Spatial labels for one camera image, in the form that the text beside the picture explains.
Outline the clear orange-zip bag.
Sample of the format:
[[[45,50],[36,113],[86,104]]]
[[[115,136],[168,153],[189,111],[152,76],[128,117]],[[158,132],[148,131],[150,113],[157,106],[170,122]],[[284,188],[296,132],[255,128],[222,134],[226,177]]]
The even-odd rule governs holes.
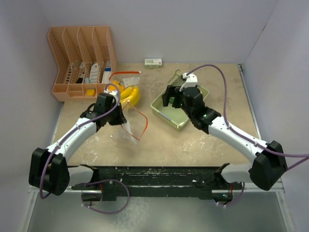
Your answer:
[[[114,72],[110,76],[109,81],[111,83],[113,81],[120,82],[125,87],[128,87],[128,86],[138,86],[139,87],[140,75],[141,75],[141,71],[120,71],[120,72]]]
[[[120,126],[121,137],[133,145],[138,145],[148,128],[148,117],[138,110],[130,100],[124,101],[122,112],[126,123]]]

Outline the yellow banana bunch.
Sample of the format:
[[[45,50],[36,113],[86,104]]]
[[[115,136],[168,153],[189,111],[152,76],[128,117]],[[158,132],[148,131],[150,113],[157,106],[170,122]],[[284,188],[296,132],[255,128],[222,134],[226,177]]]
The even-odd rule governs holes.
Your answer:
[[[126,104],[130,102],[132,105],[136,105],[140,100],[140,89],[138,86],[125,87],[123,84],[117,81],[112,82],[120,90],[120,103]]]

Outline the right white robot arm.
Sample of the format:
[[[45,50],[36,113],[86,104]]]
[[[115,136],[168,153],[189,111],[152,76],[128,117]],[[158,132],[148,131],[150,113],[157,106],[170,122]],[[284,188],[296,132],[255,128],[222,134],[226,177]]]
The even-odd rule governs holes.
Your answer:
[[[217,137],[240,152],[249,162],[234,165],[225,163],[215,171],[215,185],[226,189],[234,182],[254,183],[262,190],[270,190],[287,171],[283,148],[276,142],[255,139],[230,123],[217,111],[207,107],[197,87],[181,89],[180,86],[167,86],[162,95],[163,106],[169,104],[181,108],[195,128]]]

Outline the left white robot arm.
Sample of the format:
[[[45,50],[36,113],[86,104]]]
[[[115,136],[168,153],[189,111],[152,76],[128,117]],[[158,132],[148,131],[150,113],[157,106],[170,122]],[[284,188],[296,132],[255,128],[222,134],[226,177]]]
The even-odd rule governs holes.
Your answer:
[[[95,103],[81,113],[77,122],[60,139],[47,148],[36,148],[31,155],[28,183],[43,192],[61,195],[68,186],[83,184],[88,189],[99,185],[98,170],[81,164],[69,167],[68,161],[80,146],[106,124],[122,125],[126,119],[122,112],[120,95],[116,91],[100,93]]]

